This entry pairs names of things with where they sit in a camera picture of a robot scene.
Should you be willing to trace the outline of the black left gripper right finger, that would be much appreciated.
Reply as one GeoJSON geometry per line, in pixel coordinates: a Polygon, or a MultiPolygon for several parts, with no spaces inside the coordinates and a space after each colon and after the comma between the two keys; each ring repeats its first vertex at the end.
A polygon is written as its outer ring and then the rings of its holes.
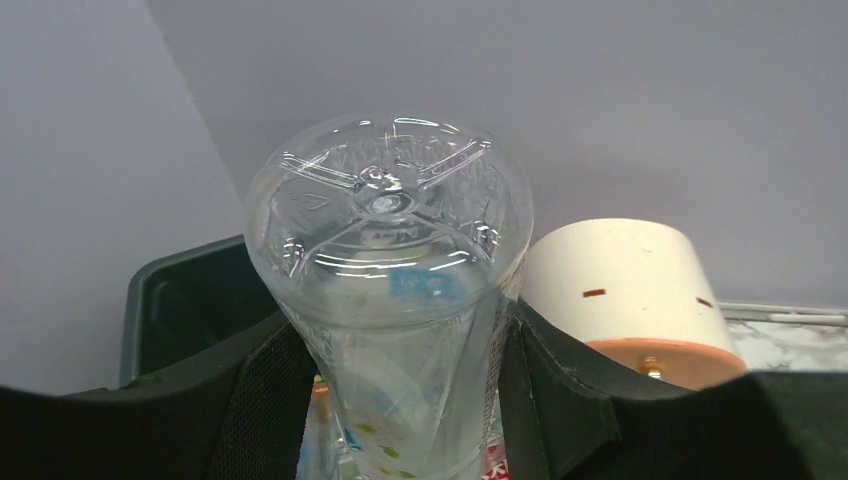
{"type": "Polygon", "coordinates": [[[700,391],[635,372],[518,302],[499,380],[513,479],[843,479],[847,377],[756,371],[700,391]]]}

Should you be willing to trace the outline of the clear bottle blue white label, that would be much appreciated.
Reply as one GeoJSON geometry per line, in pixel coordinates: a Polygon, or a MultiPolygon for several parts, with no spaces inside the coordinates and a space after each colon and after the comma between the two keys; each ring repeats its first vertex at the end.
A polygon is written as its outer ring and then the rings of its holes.
{"type": "Polygon", "coordinates": [[[285,142],[245,205],[361,475],[480,478],[534,224],[518,161],[478,128],[349,115],[285,142]]]}

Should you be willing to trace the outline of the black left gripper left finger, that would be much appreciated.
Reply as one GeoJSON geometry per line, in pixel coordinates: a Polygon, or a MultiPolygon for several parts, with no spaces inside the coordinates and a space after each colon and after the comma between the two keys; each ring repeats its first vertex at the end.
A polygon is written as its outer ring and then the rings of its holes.
{"type": "Polygon", "coordinates": [[[126,386],[1,391],[5,479],[292,479],[316,366],[282,314],[126,386]]]}

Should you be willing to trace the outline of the orange label juice bottle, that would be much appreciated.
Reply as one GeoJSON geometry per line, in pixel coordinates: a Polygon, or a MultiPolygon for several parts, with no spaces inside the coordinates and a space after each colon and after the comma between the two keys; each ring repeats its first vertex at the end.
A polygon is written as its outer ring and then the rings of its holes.
{"type": "Polygon", "coordinates": [[[314,377],[309,413],[316,422],[323,424],[329,424],[334,416],[329,387],[320,374],[314,377]]]}

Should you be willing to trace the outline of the red label bottle red cap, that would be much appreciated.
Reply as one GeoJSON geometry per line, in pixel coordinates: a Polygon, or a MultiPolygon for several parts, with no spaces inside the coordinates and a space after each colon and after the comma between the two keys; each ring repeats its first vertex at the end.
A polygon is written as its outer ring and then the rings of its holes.
{"type": "Polygon", "coordinates": [[[509,480],[509,469],[503,443],[491,444],[486,448],[482,480],[509,480]]]}

